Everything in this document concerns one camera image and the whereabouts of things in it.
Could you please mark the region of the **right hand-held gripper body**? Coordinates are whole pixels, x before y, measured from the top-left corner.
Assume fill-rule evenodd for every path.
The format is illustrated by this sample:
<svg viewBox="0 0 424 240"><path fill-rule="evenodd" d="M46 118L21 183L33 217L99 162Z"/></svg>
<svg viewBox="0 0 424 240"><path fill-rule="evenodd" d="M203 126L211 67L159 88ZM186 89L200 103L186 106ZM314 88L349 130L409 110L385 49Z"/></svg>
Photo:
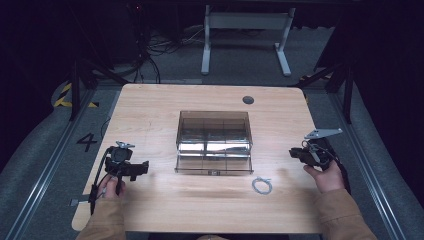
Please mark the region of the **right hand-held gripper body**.
<svg viewBox="0 0 424 240"><path fill-rule="evenodd" d="M342 133L338 129L314 129L304 136L300 161L308 166L320 167L323 171L329 168L332 161L337 165L340 161L331 147L327 137Z"/></svg>

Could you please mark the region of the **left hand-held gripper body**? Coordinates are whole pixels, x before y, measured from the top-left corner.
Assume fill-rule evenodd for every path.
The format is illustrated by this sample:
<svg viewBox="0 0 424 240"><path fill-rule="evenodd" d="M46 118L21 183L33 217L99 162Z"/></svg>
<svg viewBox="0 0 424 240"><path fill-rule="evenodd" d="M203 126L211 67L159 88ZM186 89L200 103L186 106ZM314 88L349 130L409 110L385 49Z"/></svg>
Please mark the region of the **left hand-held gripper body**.
<svg viewBox="0 0 424 240"><path fill-rule="evenodd" d="M133 144L117 141L116 146L108 148L109 157L105 160L105 171L114 176L128 176L131 181L135 181L137 174L135 166L129 160L132 156Z"/></svg>

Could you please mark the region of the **transparent plastic drawer box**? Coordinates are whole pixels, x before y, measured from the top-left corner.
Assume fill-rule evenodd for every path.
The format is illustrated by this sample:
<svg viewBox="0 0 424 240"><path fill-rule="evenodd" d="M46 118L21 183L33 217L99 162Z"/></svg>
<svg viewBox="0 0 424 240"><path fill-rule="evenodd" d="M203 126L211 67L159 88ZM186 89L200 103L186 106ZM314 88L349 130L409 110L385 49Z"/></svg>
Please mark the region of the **transparent plastic drawer box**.
<svg viewBox="0 0 424 240"><path fill-rule="evenodd" d="M254 172L249 114L243 111L181 111L175 172L212 176Z"/></svg>

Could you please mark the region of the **person's right hand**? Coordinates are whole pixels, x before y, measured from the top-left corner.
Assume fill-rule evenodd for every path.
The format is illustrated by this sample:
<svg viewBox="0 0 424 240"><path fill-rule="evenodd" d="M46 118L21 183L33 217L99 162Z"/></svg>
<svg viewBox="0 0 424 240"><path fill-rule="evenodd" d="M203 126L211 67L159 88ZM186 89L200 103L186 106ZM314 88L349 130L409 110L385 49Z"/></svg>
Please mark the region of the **person's right hand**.
<svg viewBox="0 0 424 240"><path fill-rule="evenodd" d="M316 170L308 165L304 165L303 169L314 179L321 193L345 188L341 170L334 161L332 161L329 168L324 171Z"/></svg>

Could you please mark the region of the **person's left hand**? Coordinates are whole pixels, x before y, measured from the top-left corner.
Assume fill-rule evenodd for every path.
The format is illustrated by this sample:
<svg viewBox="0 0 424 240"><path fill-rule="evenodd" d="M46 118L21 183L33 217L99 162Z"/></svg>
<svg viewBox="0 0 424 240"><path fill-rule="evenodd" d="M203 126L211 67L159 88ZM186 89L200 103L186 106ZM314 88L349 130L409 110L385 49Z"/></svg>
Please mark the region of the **person's left hand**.
<svg viewBox="0 0 424 240"><path fill-rule="evenodd" d="M112 175L106 175L98 189L98 199L119 199L125 195L125 182Z"/></svg>

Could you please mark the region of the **small grey tag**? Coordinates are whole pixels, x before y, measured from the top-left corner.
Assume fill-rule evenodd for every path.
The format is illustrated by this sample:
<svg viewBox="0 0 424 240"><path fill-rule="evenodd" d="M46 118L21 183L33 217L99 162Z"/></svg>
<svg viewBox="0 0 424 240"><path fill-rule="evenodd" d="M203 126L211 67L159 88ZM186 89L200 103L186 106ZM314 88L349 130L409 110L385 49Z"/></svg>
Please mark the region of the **small grey tag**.
<svg viewBox="0 0 424 240"><path fill-rule="evenodd" d="M83 204L83 203L88 203L89 202L89 197L88 196L86 196L86 195L83 195L82 197L80 197L80 198L71 198L70 199L70 202L69 202L69 205L71 206L71 207L76 207L76 206L78 206L79 204Z"/></svg>

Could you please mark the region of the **black metal stand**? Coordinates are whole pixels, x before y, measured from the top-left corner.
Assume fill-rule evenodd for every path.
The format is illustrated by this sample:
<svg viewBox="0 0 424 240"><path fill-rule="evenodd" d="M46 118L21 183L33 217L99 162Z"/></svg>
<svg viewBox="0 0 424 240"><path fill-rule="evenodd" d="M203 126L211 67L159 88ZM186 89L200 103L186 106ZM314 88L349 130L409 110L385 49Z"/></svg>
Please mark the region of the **black metal stand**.
<svg viewBox="0 0 424 240"><path fill-rule="evenodd" d="M303 89L306 86L330 75L330 79L325 85L327 93L337 93L341 86L344 86L344 97L342 104L342 114L348 124L351 124L351 102L353 94L353 72L351 67L346 63L338 63L331 67L325 68L311 76L306 76L303 80L294 84L295 88Z"/></svg>
<svg viewBox="0 0 424 240"><path fill-rule="evenodd" d="M105 67L83 58L76 60L71 71L72 111L69 118L70 121L76 119L82 106L80 98L80 83L83 83L85 88L89 90L95 90L98 85L97 77L95 77L93 73L94 70L100 72L108 79L112 79L121 86L128 84L127 80Z"/></svg>

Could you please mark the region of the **yellow black floor tape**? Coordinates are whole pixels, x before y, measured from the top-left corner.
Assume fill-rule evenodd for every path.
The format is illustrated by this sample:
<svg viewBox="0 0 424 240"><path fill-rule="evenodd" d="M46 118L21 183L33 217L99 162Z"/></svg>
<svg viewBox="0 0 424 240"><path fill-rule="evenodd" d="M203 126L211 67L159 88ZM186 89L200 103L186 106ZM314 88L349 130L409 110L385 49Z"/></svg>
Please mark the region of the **yellow black floor tape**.
<svg viewBox="0 0 424 240"><path fill-rule="evenodd" d="M53 104L54 107L59 107L59 106L61 106L61 107L72 107L72 101L66 101L65 100L67 94L71 90L71 87L72 87L72 83L67 83L63 87L63 89L62 89L61 93L59 94L57 100ZM90 102L88 104L88 107L90 107L90 108L97 108L99 106L100 106L99 102Z"/></svg>

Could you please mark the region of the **metal floor rail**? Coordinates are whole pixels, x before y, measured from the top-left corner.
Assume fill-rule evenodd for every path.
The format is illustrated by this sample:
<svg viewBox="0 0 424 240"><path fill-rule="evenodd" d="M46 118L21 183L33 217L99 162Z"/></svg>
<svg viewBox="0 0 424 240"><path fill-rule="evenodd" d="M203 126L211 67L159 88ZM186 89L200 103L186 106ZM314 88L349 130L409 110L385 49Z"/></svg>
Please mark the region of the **metal floor rail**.
<svg viewBox="0 0 424 240"><path fill-rule="evenodd" d="M69 107L55 107L22 142L0 173L0 240L74 240L77 210L119 91L88 90L70 121ZM90 108L90 102L99 102Z"/></svg>
<svg viewBox="0 0 424 240"><path fill-rule="evenodd" d="M377 176L372 169L368 157L366 156L354 129L351 124L347 122L342 110L342 103L336 94L328 95L334 110L336 111L337 119L340 122L344 134L347 136L349 143L353 147L355 158L358 162L361 174L373 199L384 226L390 236L391 240L406 240L405 234L396 218L388 198L381 187Z"/></svg>

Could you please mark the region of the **white metal desk frame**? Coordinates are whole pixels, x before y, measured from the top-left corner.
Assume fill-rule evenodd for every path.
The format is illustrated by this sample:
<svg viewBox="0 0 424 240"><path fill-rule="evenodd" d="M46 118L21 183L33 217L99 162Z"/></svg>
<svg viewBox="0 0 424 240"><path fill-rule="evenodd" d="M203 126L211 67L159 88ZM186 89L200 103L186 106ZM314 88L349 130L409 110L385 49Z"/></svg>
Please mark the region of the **white metal desk frame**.
<svg viewBox="0 0 424 240"><path fill-rule="evenodd" d="M279 30L282 33L281 40L274 44L274 50L277 54L283 75L290 76L291 69L284 49L294 20L295 12L295 8L290 8L285 13L214 12L210 5L206 5L201 74L209 74L211 60L210 31L212 29L253 29Z"/></svg>

